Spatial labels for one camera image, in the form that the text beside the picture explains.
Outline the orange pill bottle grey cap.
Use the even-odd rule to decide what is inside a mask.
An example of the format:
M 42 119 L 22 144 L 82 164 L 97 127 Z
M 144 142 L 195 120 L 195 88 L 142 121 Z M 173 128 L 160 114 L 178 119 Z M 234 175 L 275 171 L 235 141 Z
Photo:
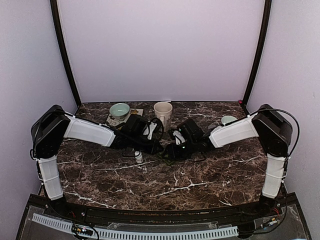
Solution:
M 213 129 L 215 129 L 216 127 L 219 127 L 220 125 L 218 124 L 218 123 L 212 123 L 212 124 L 210 124 L 207 128 L 209 129 L 209 130 L 213 130 Z

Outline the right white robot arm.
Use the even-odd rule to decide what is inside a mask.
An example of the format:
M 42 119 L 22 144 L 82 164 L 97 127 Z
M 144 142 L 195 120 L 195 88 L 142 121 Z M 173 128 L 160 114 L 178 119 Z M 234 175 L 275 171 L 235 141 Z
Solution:
M 220 124 L 207 132 L 189 118 L 177 128 L 170 129 L 173 142 L 165 147 L 162 157 L 170 161 L 183 161 L 194 153 L 204 154 L 229 144 L 257 138 L 267 157 L 267 167 L 261 192 L 265 198 L 255 205 L 255 213 L 266 217 L 275 208 L 272 199 L 278 196 L 286 177 L 288 161 L 297 146 L 291 143 L 293 127 L 283 114 L 290 115 L 287 111 L 263 104 L 246 117 Z

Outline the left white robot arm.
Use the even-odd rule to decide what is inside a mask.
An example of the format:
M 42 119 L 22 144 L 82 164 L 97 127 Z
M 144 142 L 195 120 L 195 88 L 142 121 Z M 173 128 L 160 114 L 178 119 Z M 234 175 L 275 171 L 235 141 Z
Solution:
M 51 210 L 60 218 L 71 213 L 65 203 L 57 165 L 59 148 L 65 139 L 76 139 L 115 150 L 132 148 L 135 151 L 156 155 L 164 150 L 160 141 L 164 127 L 157 118 L 132 114 L 118 126 L 95 123 L 77 118 L 53 105 L 31 127 L 32 148 L 30 157 L 36 161 L 38 176 L 51 203 Z

